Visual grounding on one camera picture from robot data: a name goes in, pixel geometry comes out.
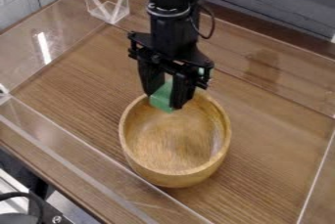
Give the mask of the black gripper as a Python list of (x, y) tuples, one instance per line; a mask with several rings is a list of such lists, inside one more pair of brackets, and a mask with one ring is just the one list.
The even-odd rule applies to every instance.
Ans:
[(172, 75), (170, 107), (178, 110), (192, 98), (196, 67), (203, 68), (200, 87), (207, 87), (212, 61), (196, 48), (196, 38), (208, 38), (198, 30), (199, 6), (184, 11), (157, 11), (148, 7), (149, 32), (131, 31), (128, 56), (137, 61), (139, 80), (144, 94), (149, 96), (164, 84), (164, 74)]

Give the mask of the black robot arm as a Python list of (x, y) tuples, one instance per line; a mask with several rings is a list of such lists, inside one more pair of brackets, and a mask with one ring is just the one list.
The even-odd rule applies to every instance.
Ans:
[(196, 48), (198, 0), (148, 0), (149, 32), (129, 32), (128, 56), (137, 61), (141, 90), (148, 103), (166, 112), (183, 107), (195, 89), (206, 88), (212, 61)]

